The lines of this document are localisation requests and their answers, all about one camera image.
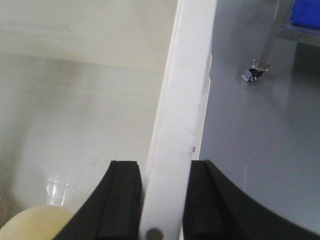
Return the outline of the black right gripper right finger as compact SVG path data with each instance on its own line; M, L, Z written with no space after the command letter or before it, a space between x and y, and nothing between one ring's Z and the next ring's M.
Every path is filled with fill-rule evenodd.
M318 240L253 200L210 160L191 162L183 213L186 240Z

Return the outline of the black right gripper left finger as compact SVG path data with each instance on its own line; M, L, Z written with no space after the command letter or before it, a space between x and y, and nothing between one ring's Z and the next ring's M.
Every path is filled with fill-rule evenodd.
M136 240L142 178L135 161L112 161L98 186L56 240Z

